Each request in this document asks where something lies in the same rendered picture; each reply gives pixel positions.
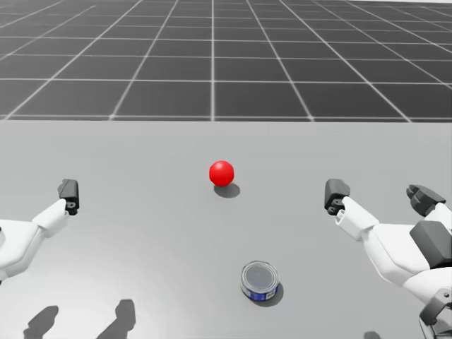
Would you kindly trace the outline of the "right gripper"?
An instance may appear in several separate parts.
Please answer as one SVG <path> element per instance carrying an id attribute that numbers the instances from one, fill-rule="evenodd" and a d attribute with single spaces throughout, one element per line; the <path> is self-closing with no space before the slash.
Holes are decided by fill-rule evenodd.
<path id="1" fill-rule="evenodd" d="M 362 245 L 379 275 L 419 300 L 430 300 L 440 289 L 452 290 L 452 267 L 430 268 L 410 235 L 412 225 L 379 224 L 351 197 L 342 179 L 328 179 L 324 208 L 355 241 Z M 413 210 L 426 221 L 441 222 L 452 234 L 452 210 L 446 199 L 431 189 L 410 184 L 406 189 Z"/>

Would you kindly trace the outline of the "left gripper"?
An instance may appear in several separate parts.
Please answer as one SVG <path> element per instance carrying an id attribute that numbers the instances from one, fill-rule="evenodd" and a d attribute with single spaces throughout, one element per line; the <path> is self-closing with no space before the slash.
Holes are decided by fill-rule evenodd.
<path id="1" fill-rule="evenodd" d="M 78 181 L 63 179 L 57 189 L 59 200 L 32 219 L 32 222 L 0 220 L 0 280 L 24 273 L 44 238 L 63 230 L 69 217 L 80 208 Z"/>

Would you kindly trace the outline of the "blue flat can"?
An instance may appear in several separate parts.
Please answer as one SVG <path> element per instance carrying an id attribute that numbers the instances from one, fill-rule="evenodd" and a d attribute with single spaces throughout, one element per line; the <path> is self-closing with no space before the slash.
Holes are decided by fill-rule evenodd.
<path id="1" fill-rule="evenodd" d="M 241 273 L 241 290 L 253 302 L 266 302 L 278 292 L 280 277 L 268 262 L 252 261 Z"/>

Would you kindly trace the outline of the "small round ball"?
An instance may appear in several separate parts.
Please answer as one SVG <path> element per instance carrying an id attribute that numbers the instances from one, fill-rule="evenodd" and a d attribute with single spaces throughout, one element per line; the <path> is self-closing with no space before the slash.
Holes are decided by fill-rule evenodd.
<path id="1" fill-rule="evenodd" d="M 229 162 L 218 160 L 210 166 L 209 179 L 216 186 L 228 186 L 234 180 L 234 168 Z"/>

